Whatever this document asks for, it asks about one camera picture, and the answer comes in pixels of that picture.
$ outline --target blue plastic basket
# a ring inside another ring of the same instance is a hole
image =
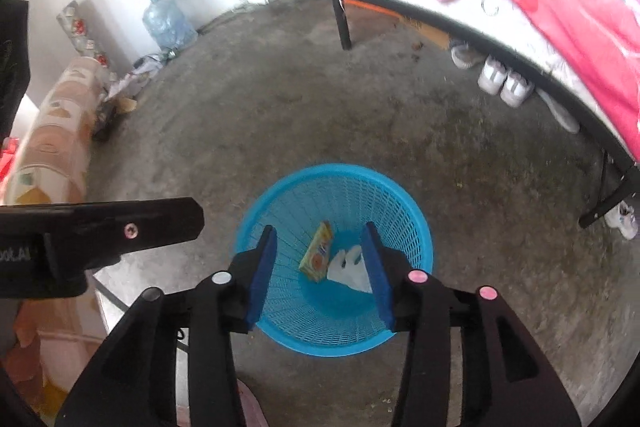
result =
[[[278,233],[278,253],[258,326],[274,341],[318,357],[342,357],[379,346],[393,333],[378,317],[373,295],[324,280],[311,282],[298,265],[320,222],[335,233],[332,255],[360,243],[372,221],[382,241],[403,251],[414,268],[431,272],[429,227],[415,201],[378,172],[328,164],[280,180],[255,202],[238,231],[236,251],[254,248],[265,225]]]

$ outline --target black fabric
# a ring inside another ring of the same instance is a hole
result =
[[[9,136],[29,86],[28,12],[27,1],[0,0],[0,142]]]

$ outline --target concrete floor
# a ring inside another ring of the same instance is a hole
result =
[[[346,53],[329,0],[281,0],[215,25],[146,88],[95,146],[89,199],[193,196],[207,225],[197,241],[128,256],[98,278],[126,303],[149,285],[192,287],[226,267],[243,214],[278,179],[323,162],[364,165],[423,210],[439,279],[502,292],[588,422],[640,341],[638,244],[602,222],[577,225],[598,147],[562,130],[538,97],[513,110],[478,89],[478,68],[457,70],[428,41],[414,52],[418,34],[389,18],[351,10],[350,23]],[[113,326],[118,312],[106,314]],[[396,335],[361,355],[314,359],[259,330],[233,339],[271,427],[388,425],[405,343]],[[180,354],[184,405],[185,375]],[[450,425],[458,359],[453,375]]]

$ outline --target metal bed frame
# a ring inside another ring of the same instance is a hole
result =
[[[460,22],[449,19],[444,15],[412,6],[400,0],[354,0],[381,7],[397,13],[398,15],[414,19],[430,26],[434,26],[444,32],[469,42],[476,49],[490,54],[503,64],[513,68],[530,80],[536,86],[548,92],[554,99],[564,106],[574,118],[583,126],[603,147],[605,156],[602,162],[602,174],[598,188],[597,202],[593,208],[583,213],[578,223],[584,229],[593,224],[609,212],[620,201],[640,192],[640,166],[636,160],[626,151],[626,148],[611,133],[607,126],[597,118],[593,112],[566,87],[556,81],[550,74],[543,71],[528,58],[517,54],[500,41],[489,38],[483,33],[466,26]],[[347,15],[344,11],[344,0],[332,0],[335,13],[335,21],[338,26],[340,43],[345,51],[352,47]],[[614,165],[621,174],[618,187],[604,199],[600,198],[606,179],[605,169],[607,158],[612,158]]]

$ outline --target patterned cloth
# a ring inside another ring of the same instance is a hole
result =
[[[89,147],[106,68],[71,61],[17,152],[5,204],[82,203]],[[29,300],[14,322],[17,343],[0,360],[18,393],[48,424],[106,336],[95,291]]]
[[[5,204],[82,203],[89,147],[104,68],[97,60],[71,61],[40,107],[18,150]]]

